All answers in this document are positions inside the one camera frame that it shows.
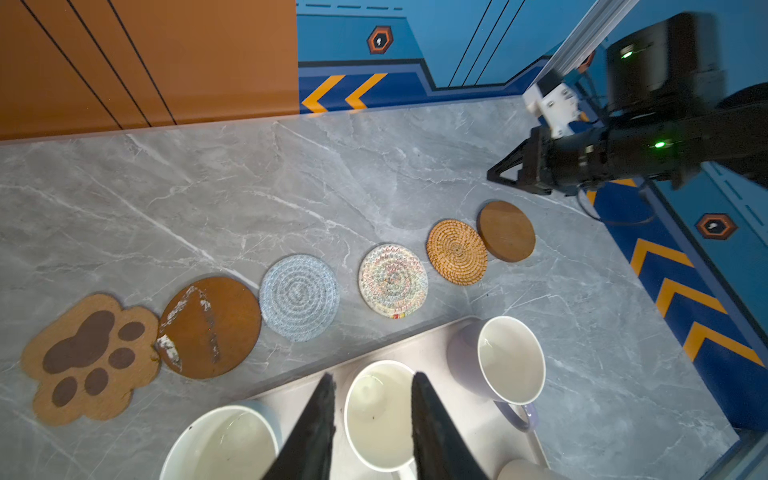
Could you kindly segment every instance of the gray marble table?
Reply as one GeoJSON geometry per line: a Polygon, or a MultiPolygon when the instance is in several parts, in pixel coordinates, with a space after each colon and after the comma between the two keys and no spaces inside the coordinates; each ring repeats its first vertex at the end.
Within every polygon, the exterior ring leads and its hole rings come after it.
{"type": "Polygon", "coordinates": [[[737,439],[606,229],[573,199],[485,181],[535,119],[506,98],[424,108],[241,121],[0,147],[0,477],[156,478],[177,434],[243,399],[468,314],[527,323],[547,356],[538,430],[574,480],[695,479],[737,439]],[[491,258],[470,287],[442,279],[425,239],[475,223],[488,200],[531,219],[536,250],[491,258]],[[425,262],[429,297],[384,319],[357,290],[376,244],[425,262]],[[243,364],[195,381],[163,368],[108,422],[62,427],[31,410],[25,344],[82,297],[160,315],[189,282],[226,274],[257,292],[290,253],[322,257],[341,287],[336,321],[307,343],[267,328],[243,364]]]}

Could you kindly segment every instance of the orange panel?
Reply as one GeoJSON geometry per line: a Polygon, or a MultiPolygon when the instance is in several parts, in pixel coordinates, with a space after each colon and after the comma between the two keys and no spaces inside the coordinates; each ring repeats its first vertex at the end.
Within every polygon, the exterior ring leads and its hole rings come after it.
{"type": "Polygon", "coordinates": [[[117,16],[105,0],[70,0],[109,58],[128,91],[152,127],[174,122],[152,79],[136,55],[117,16]]]}
{"type": "Polygon", "coordinates": [[[178,123],[299,112],[287,0],[111,0],[178,123]]]}
{"type": "Polygon", "coordinates": [[[66,0],[25,0],[123,128],[148,127],[98,46],[66,0]]]}
{"type": "Polygon", "coordinates": [[[0,2],[0,140],[118,126],[19,0],[0,2]]]}

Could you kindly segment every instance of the yellow chevron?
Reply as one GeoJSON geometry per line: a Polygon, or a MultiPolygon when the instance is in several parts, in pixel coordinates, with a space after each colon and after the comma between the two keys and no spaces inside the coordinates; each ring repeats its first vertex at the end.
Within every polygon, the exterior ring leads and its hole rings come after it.
{"type": "MultiPolygon", "coordinates": [[[[611,180],[612,184],[619,184],[619,185],[627,185],[628,187],[636,187],[637,184],[632,180],[631,178],[624,178],[623,180],[611,180]]],[[[587,199],[589,199],[589,203],[594,205],[594,199],[598,195],[597,191],[587,192],[587,199]]]]}
{"type": "Polygon", "coordinates": [[[360,97],[362,97],[368,90],[373,88],[373,85],[379,83],[382,78],[386,77],[386,73],[377,73],[371,75],[371,78],[366,80],[365,83],[360,85],[357,90],[352,92],[352,94],[346,98],[346,103],[349,104],[352,108],[355,110],[362,110],[363,108],[368,108],[366,104],[360,100],[360,97]]]}
{"type": "Polygon", "coordinates": [[[752,360],[757,365],[765,366],[760,357],[757,356],[754,350],[746,345],[738,343],[736,340],[730,339],[722,333],[715,332],[711,328],[707,328],[704,325],[694,322],[688,332],[688,337],[683,344],[683,350],[690,357],[690,361],[693,362],[696,356],[701,350],[701,346],[704,344],[705,339],[710,339],[720,346],[724,346],[728,350],[734,353],[738,353],[742,357],[748,360],[752,360]]]}
{"type": "Polygon", "coordinates": [[[328,93],[328,91],[335,87],[337,83],[341,81],[341,79],[344,78],[344,75],[331,75],[328,77],[318,88],[315,88],[315,91],[310,94],[307,98],[304,99],[303,102],[301,102],[302,105],[309,108],[313,113],[316,114],[322,114],[324,112],[327,112],[328,109],[323,107],[318,100],[320,98],[323,98],[323,95],[328,93]]]}
{"type": "Polygon", "coordinates": [[[699,290],[694,290],[689,286],[683,285],[682,283],[678,283],[674,280],[665,278],[664,282],[661,283],[659,296],[656,297],[656,307],[661,312],[661,316],[667,316],[667,312],[670,309],[670,304],[672,303],[672,297],[674,297],[675,293],[679,293],[680,295],[690,298],[691,300],[695,300],[698,303],[715,309],[720,313],[727,314],[725,308],[723,308],[723,304],[720,303],[720,301],[715,297],[701,293],[699,290]]]}
{"type": "Polygon", "coordinates": [[[678,263],[682,263],[683,265],[688,265],[690,267],[694,266],[690,260],[688,260],[688,256],[685,253],[673,250],[669,247],[663,247],[658,243],[638,238],[637,243],[634,245],[632,260],[629,262],[635,275],[640,275],[640,271],[643,269],[643,263],[645,263],[645,257],[649,253],[655,253],[659,257],[668,258],[678,263]]]}

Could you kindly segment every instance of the paw-shaped coaster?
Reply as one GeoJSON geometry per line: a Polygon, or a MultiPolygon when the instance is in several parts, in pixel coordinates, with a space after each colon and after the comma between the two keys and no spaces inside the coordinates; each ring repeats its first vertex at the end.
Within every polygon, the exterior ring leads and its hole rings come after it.
{"type": "Polygon", "coordinates": [[[40,381],[32,409],[49,425],[120,415],[133,389],[157,376],[156,338],[157,317],[144,307],[123,310],[109,295],[84,298],[22,353],[23,370],[40,381]]]}

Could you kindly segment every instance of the hexagon emblem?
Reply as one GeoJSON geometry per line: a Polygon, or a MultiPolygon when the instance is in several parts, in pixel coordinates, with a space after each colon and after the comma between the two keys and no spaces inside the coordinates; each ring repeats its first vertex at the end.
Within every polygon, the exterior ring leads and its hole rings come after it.
{"type": "Polygon", "coordinates": [[[380,55],[387,51],[393,41],[390,27],[376,27],[371,36],[368,37],[368,49],[371,51],[371,55],[380,55]]]}
{"type": "Polygon", "coordinates": [[[696,228],[704,238],[727,240],[739,227],[727,214],[705,214],[696,223],[696,228]]]}

